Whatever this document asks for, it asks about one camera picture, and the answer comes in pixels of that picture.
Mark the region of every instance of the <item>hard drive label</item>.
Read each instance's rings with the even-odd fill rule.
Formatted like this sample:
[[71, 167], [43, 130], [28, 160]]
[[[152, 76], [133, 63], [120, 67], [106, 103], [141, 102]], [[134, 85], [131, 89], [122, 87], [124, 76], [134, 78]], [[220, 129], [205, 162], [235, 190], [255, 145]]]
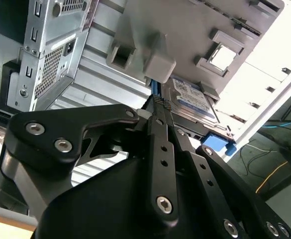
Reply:
[[180, 104], [215, 119], [207, 99], [204, 94], [198, 90], [199, 88], [197, 86], [178, 79], [173, 79], [173, 84], [175, 90], [181, 94], [177, 96], [177, 100]]

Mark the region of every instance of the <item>ventilation grille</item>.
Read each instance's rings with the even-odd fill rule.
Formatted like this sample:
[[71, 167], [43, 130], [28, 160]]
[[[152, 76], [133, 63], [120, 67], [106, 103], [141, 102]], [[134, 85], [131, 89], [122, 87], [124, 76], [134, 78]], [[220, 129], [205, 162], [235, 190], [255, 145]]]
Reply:
[[84, 5], [84, 0], [64, 0], [61, 12], [78, 11]]
[[35, 96], [42, 96], [56, 81], [58, 66], [62, 54], [63, 46], [49, 53], [45, 57], [44, 69], [41, 83], [36, 86]]

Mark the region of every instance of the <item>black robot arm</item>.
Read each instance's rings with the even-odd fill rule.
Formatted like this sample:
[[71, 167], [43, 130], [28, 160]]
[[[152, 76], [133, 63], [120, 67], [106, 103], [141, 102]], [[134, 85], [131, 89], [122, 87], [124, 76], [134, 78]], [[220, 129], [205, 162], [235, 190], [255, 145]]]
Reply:
[[[11, 119], [0, 185], [38, 219], [34, 239], [291, 238], [211, 148], [193, 149], [168, 102], [151, 96], [143, 110], [111, 105]], [[119, 151], [128, 158], [72, 187], [76, 165]]]

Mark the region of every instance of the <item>white plastic panel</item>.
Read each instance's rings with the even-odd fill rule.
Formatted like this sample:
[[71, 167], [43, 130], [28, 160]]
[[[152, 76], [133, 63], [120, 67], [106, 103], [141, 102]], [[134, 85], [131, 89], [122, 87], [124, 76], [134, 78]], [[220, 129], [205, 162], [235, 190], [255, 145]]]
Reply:
[[283, 81], [291, 70], [291, 1], [284, 0], [285, 9], [249, 55], [246, 62]]
[[266, 88], [276, 89], [279, 85], [280, 81], [244, 63], [224, 91], [245, 103], [256, 103], [260, 106], [271, 95]]
[[243, 120], [248, 120], [250, 116], [257, 110], [250, 104], [237, 99], [234, 95], [227, 92], [220, 94], [221, 100], [218, 102], [216, 109], [229, 115], [235, 115]]

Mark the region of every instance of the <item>blue cable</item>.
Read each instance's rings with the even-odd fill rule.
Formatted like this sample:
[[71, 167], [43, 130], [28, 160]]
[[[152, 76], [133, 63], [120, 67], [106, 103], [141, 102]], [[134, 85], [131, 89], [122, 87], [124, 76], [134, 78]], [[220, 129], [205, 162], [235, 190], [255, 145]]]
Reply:
[[279, 125], [279, 126], [275, 126], [275, 125], [268, 125], [268, 126], [262, 126], [262, 128], [279, 128], [279, 127], [285, 127], [285, 126], [288, 126], [290, 125], [291, 123], [284, 123], [282, 125]]

